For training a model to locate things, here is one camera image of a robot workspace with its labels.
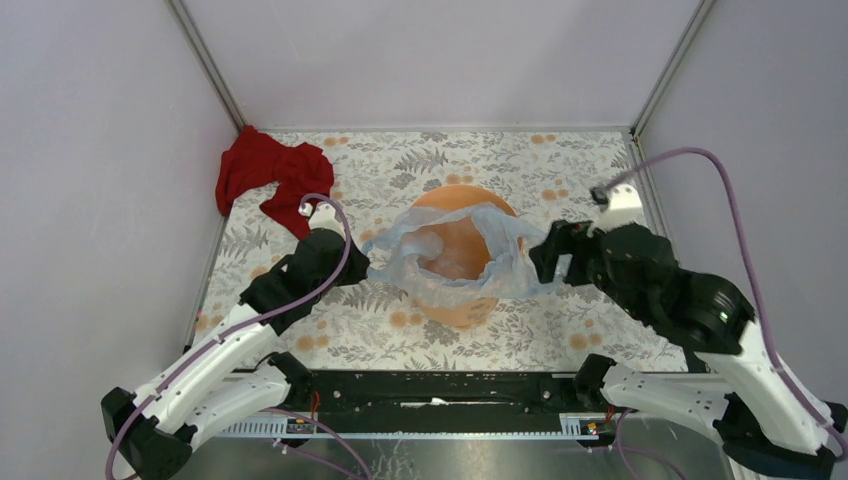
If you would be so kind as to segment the orange plastic trash bin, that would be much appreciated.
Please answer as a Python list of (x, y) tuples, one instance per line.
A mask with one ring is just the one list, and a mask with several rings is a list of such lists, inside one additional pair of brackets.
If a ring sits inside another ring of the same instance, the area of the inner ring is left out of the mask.
[[(447, 185), (422, 195), (414, 205), (431, 207), (449, 212), (466, 207), (491, 203), (507, 215), (516, 213), (509, 204), (496, 194), (472, 185)], [(450, 280), (476, 280), (491, 256), (482, 235), (469, 218), (453, 223), (437, 225), (430, 229), (444, 241), (444, 251), (434, 260), (427, 260), (423, 268)], [(495, 309), (496, 298), (481, 298), (453, 308), (433, 307), (413, 299), (418, 307), (430, 319), (443, 325), (468, 329), (483, 324)]]

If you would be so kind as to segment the light blue trash bag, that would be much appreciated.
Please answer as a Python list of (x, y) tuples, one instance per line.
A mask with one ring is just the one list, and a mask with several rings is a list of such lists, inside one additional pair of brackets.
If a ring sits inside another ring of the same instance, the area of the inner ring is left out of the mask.
[[(444, 241), (430, 229), (463, 218), (472, 220), (491, 256), (478, 279), (450, 280), (424, 269), (425, 261), (444, 251)], [(426, 305), (453, 308), (481, 298), (526, 299), (556, 292), (555, 282), (538, 281), (529, 258), (529, 249), (544, 239), (542, 230), (491, 203), (452, 212), (412, 207), (391, 228), (366, 241), (362, 252), (378, 255), (368, 270), (370, 280), (395, 286)]]

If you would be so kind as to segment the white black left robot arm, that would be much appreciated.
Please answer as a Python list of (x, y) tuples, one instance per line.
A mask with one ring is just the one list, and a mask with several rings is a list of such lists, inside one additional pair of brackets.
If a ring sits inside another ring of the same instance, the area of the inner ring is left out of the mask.
[(148, 383), (101, 400), (111, 443), (105, 476), (122, 460), (132, 479), (170, 479), (208, 440), (262, 410), (313, 405), (312, 372), (289, 352), (233, 383), (226, 378), (274, 343), (333, 287), (356, 285), (370, 261), (350, 237), (316, 228), (293, 253), (255, 278), (224, 320)]

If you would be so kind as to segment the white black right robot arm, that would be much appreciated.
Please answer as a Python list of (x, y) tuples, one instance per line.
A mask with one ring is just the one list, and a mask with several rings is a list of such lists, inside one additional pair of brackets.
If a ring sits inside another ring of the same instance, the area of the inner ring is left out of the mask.
[(812, 411), (805, 409), (770, 362), (763, 321), (732, 282), (683, 269), (666, 238), (636, 223), (605, 231), (590, 222), (559, 220), (529, 256), (543, 283), (554, 280), (558, 260), (568, 256), (566, 285), (595, 287), (630, 318), (708, 364), (729, 386), (716, 393), (674, 385), (592, 354), (573, 380), (583, 410), (614, 406), (661, 416), (762, 475), (832, 475), (837, 457), (828, 433), (844, 431), (846, 407), (815, 401)]

